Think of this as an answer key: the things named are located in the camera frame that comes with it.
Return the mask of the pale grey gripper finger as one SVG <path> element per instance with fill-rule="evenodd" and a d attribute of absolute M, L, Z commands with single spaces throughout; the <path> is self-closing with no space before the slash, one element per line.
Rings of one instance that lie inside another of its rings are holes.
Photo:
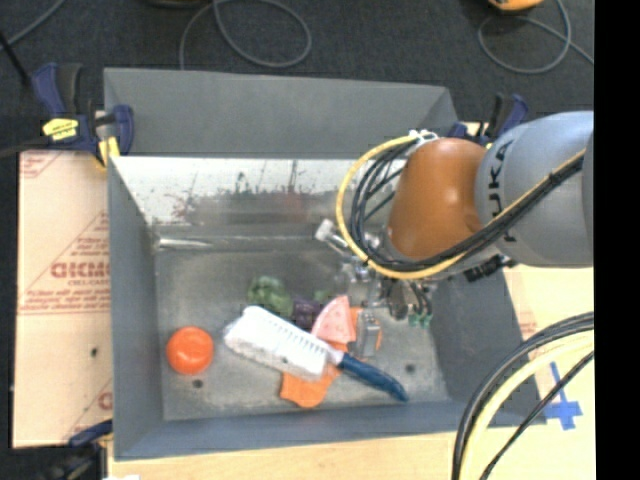
<path fill-rule="evenodd" d="M 380 349 L 381 339 L 379 319 L 371 311 L 361 311 L 357 319 L 356 355 L 359 358 L 374 357 Z"/>

